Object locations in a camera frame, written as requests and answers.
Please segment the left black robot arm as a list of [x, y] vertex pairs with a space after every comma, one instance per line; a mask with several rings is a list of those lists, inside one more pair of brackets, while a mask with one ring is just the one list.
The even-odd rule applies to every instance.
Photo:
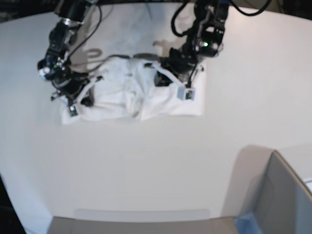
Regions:
[[182, 99], [193, 99], [195, 92], [192, 84], [200, 63], [205, 58], [216, 57], [223, 49], [225, 22], [230, 3], [227, 0], [197, 0], [194, 3], [195, 20], [186, 31], [176, 30], [175, 20], [186, 7], [188, 1], [176, 10], [171, 20], [172, 33], [177, 37], [186, 37], [179, 48], [171, 48], [167, 57], [159, 59], [160, 64], [145, 66], [157, 70], [154, 84], [156, 87], [168, 87], [175, 83], [182, 92]]

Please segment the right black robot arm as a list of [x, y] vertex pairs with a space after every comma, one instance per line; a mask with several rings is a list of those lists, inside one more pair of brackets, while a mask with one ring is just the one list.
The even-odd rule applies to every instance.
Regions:
[[102, 76], [92, 76], [71, 69], [71, 56], [77, 51], [71, 46], [77, 41], [78, 31], [93, 7], [100, 8], [96, 0], [62, 0], [55, 10], [59, 22], [49, 34], [49, 47], [45, 57], [37, 64], [39, 76], [49, 81], [56, 91], [50, 100], [64, 97], [70, 117], [78, 116], [78, 105], [92, 107], [92, 89]]

